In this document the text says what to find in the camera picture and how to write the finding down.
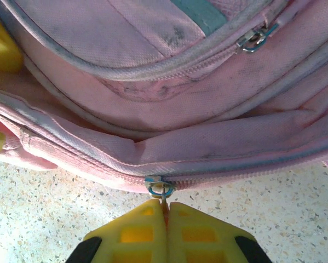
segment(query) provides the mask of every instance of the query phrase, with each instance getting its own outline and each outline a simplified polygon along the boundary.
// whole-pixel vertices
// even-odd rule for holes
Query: black rubber tip
[[[242,250],[248,263],[272,263],[260,245],[247,237],[236,237],[236,243]]]
[[[91,263],[102,243],[100,237],[92,237],[79,243],[65,263]]]

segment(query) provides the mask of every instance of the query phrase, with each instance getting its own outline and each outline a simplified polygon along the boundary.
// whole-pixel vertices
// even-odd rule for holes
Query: floor
[[[0,263],[64,262],[89,231],[148,199],[63,170],[0,163]],[[321,163],[170,200],[249,231],[274,263],[328,262],[328,169]]]

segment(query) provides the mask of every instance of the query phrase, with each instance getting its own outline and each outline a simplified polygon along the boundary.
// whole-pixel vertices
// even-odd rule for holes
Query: backpack
[[[2,161],[134,192],[328,166],[328,0],[0,0],[0,22],[24,56]]]

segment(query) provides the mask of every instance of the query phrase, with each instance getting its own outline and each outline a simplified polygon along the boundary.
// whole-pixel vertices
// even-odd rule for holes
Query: teal fabric strip
[[[171,2],[185,12],[206,36],[228,22],[227,18],[208,0],[171,0]]]

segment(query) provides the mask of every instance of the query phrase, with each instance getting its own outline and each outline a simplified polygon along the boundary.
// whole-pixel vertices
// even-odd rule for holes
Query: metal zipper pull
[[[275,24],[269,30],[263,27],[258,30],[250,30],[238,40],[237,46],[245,52],[253,53],[266,43],[267,37],[272,34],[277,27],[278,24]]]
[[[164,182],[161,176],[147,176],[145,185],[152,197],[160,198],[162,201],[166,201],[166,198],[169,198],[175,191],[174,186]]]

